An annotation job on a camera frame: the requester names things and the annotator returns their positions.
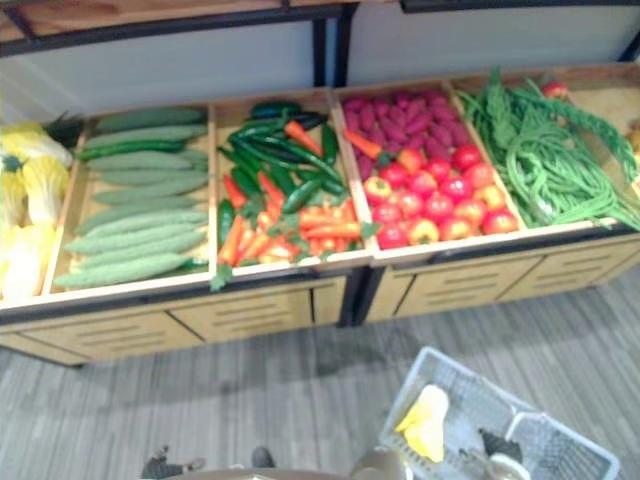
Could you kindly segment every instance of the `green chili pepper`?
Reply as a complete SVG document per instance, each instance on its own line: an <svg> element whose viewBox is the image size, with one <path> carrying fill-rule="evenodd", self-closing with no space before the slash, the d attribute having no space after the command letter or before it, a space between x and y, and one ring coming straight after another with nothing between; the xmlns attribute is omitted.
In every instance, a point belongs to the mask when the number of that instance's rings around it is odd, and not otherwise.
<svg viewBox="0 0 640 480"><path fill-rule="evenodd" d="M309 180L298 188L294 190L294 192L287 197L282 205L282 213L293 213L296 212L304 205L304 203L311 198L311 196L320 189L322 185L323 178L314 178L313 180Z"/></svg>
<svg viewBox="0 0 640 480"><path fill-rule="evenodd" d="M322 125L322 159L327 165L333 166L338 158L338 137L336 132L324 123Z"/></svg>

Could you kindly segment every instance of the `white plastic basket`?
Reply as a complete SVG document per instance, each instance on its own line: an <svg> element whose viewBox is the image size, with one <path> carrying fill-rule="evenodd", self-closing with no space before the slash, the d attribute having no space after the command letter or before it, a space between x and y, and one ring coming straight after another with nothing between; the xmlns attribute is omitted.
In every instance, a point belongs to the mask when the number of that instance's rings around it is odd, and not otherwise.
<svg viewBox="0 0 640 480"><path fill-rule="evenodd" d="M395 426L422 389L434 384L449 395L444 423L445 459L434 464L415 453ZM620 469L611 453L536 410L443 353L420 351L391 408L380 442L400 451L424 480L476 480L478 466L464 451L484 451L479 429L520 444L532 480L614 480Z"/></svg>

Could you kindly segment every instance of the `purple sweet potato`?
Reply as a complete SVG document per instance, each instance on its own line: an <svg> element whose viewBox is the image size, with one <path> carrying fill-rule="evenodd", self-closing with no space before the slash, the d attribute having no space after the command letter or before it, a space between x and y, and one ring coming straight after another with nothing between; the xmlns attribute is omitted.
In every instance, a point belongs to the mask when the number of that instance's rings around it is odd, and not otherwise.
<svg viewBox="0 0 640 480"><path fill-rule="evenodd" d="M390 140L396 140L398 142L406 142L407 135L404 133L396 123L392 122L388 118L380 120L380 127L384 130L385 136Z"/></svg>
<svg viewBox="0 0 640 480"><path fill-rule="evenodd" d="M433 137L426 137L424 141L424 151L427 157L451 158L449 150Z"/></svg>
<svg viewBox="0 0 640 480"><path fill-rule="evenodd" d="M439 125L449 130L449 133L451 133L451 138L453 139L454 147L460 147L462 145L468 145L471 143L471 137L469 137L467 127L465 127L461 122L443 120L439 123Z"/></svg>
<svg viewBox="0 0 640 480"><path fill-rule="evenodd" d="M396 93L396 105L398 105L401 109L406 109L409 106L409 100L411 96L409 92L405 92L404 90Z"/></svg>
<svg viewBox="0 0 640 480"><path fill-rule="evenodd" d="M411 135L412 133L422 132L426 130L431 121L431 114L427 110L425 110L423 112L420 112L418 116L411 121L411 123L407 123L404 127L404 131L408 135Z"/></svg>
<svg viewBox="0 0 640 480"><path fill-rule="evenodd" d="M411 121L425 109L425 106L426 102L424 101L424 98L415 97L409 102L409 105L407 105L407 109L405 110L407 125L409 125Z"/></svg>
<svg viewBox="0 0 640 480"><path fill-rule="evenodd" d="M438 125L437 123L432 123L429 125L429 135L440 143L443 147L449 148L453 146L453 138L451 137L451 133L444 128Z"/></svg>
<svg viewBox="0 0 640 480"><path fill-rule="evenodd" d="M373 112L373 105L371 103L367 103L360 110L360 127L365 132L370 132L373 128L373 125L376 123L376 116Z"/></svg>
<svg viewBox="0 0 640 480"><path fill-rule="evenodd" d="M360 131L360 116L353 110L344 111L344 119L347 122L347 128L352 132Z"/></svg>
<svg viewBox="0 0 640 480"><path fill-rule="evenodd" d="M389 108L389 118L393 120L400 128L403 128L407 124L407 116L404 111L397 105L393 105Z"/></svg>
<svg viewBox="0 0 640 480"><path fill-rule="evenodd" d="M351 97L345 100L342 106L345 110L359 112L362 107L369 103L369 101L370 100L367 97Z"/></svg>
<svg viewBox="0 0 640 480"><path fill-rule="evenodd" d="M376 97L373 99L373 109L376 112L376 117L381 120L389 113L389 100L384 97Z"/></svg>
<svg viewBox="0 0 640 480"><path fill-rule="evenodd" d="M448 105L429 106L429 111L436 121L458 119L458 112Z"/></svg>

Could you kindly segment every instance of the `sweet potato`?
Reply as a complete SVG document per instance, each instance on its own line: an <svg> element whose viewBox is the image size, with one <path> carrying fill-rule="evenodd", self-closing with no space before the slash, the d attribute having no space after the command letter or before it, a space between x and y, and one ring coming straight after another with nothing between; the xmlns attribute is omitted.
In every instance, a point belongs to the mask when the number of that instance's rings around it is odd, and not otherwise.
<svg viewBox="0 0 640 480"><path fill-rule="evenodd" d="M407 124L407 116L404 114L404 111L397 105L393 105L389 108L389 118L401 128Z"/></svg>
<svg viewBox="0 0 640 480"><path fill-rule="evenodd" d="M376 123L375 113L373 112L373 105L367 103L360 110L360 127L365 132L370 132L373 125Z"/></svg>
<svg viewBox="0 0 640 480"><path fill-rule="evenodd" d="M380 120L380 127L384 130L385 136L390 140L396 140L398 142L406 142L407 135L404 133L402 128L400 128L397 124L389 120L388 118L383 118Z"/></svg>
<svg viewBox="0 0 640 480"><path fill-rule="evenodd" d="M413 133L422 132L427 129L429 124L431 123L432 118L431 114L428 110L420 112L418 116L416 116L411 123L407 123L404 127L404 131L411 135Z"/></svg>
<svg viewBox="0 0 640 480"><path fill-rule="evenodd" d="M438 125L437 123L432 123L429 125L429 135L436 140L445 148L449 148L453 146L453 138L451 137L451 133L444 128Z"/></svg>
<svg viewBox="0 0 640 480"><path fill-rule="evenodd" d="M342 104L345 110L359 112L362 107L369 103L367 97L351 97Z"/></svg>
<svg viewBox="0 0 640 480"><path fill-rule="evenodd" d="M451 158L449 150L433 137L426 137L424 141L424 150L429 158Z"/></svg>

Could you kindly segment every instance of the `orange carrot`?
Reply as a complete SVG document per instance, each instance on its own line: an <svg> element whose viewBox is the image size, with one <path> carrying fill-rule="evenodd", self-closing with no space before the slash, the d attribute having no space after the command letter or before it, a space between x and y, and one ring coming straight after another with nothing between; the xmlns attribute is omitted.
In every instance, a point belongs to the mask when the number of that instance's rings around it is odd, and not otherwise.
<svg viewBox="0 0 640 480"><path fill-rule="evenodd" d="M322 157L322 147L311 138L311 136L305 131L305 129L295 120L291 120L284 127L284 131L287 135L293 138L296 142L307 147L313 153Z"/></svg>
<svg viewBox="0 0 640 480"><path fill-rule="evenodd" d="M244 219L240 215L236 215L233 219L233 224L227 235L227 240L218 252L218 263L227 265L235 265L238 260L238 245L240 243L240 237L244 229Z"/></svg>

